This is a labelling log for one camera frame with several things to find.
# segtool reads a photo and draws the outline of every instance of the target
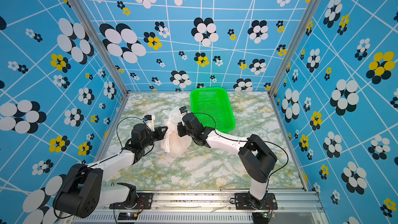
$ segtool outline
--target blue wall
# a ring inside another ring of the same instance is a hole
[[[330,223],[398,222],[397,6],[322,0],[278,86],[279,113]]]
[[[122,95],[108,98],[114,80],[67,0],[0,9],[0,223],[53,223],[64,174],[94,160]]]
[[[307,2],[82,0],[99,36],[106,39],[116,69],[132,91],[191,91],[210,86],[265,91]],[[124,24],[134,33],[126,34],[129,40],[112,32],[112,28],[121,32]]]

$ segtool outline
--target green and white marble surface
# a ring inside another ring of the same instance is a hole
[[[123,112],[123,118],[142,118],[146,114],[156,116],[155,126],[160,126],[166,118],[163,110],[179,106],[191,108],[189,92],[178,93],[132,93]],[[228,92],[236,126],[228,134],[249,137],[260,136],[289,152],[282,131],[266,92]],[[131,136],[133,126],[140,121],[135,118],[124,120],[119,125],[119,137],[124,145]],[[275,168],[286,163],[285,153],[278,147],[267,144],[278,157]],[[120,151],[120,143],[115,135],[107,155]],[[103,183],[130,183],[137,190],[151,189],[248,189],[251,177],[237,155],[220,149],[201,147],[194,142],[181,156],[173,157],[160,148],[160,142],[136,164],[124,168]],[[302,188],[296,168],[291,160],[270,178],[272,188]]]

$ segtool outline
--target robotic arm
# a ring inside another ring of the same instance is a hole
[[[251,176],[248,201],[253,208],[261,209],[266,202],[268,177],[277,161],[275,154],[257,135],[242,138],[222,133],[221,136],[214,128],[204,127],[193,113],[188,113],[186,107],[181,107],[180,113],[182,122],[177,128],[179,136],[189,135],[199,146],[223,149],[240,157]],[[96,207],[112,203],[122,202],[127,209],[134,207],[137,204],[135,186],[118,183],[102,187],[102,181],[138,162],[144,156],[146,147],[164,138],[167,127],[155,128],[154,120],[154,115],[146,115],[145,124],[136,124],[131,131],[131,138],[119,154],[87,165],[72,166],[53,201],[53,208],[85,218]]]

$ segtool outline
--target white plastic bag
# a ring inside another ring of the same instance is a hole
[[[164,139],[160,142],[160,147],[168,153],[182,155],[191,145],[192,138],[188,135],[178,136],[177,125],[181,122],[180,107],[174,107],[173,110],[164,110],[167,119],[162,122],[162,126],[168,127]]]

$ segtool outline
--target green basket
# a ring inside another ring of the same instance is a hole
[[[228,132],[235,127],[235,117],[224,88],[198,88],[191,92],[191,111],[207,113],[214,118],[220,132]],[[214,121],[205,114],[195,114],[205,127],[214,127]]]

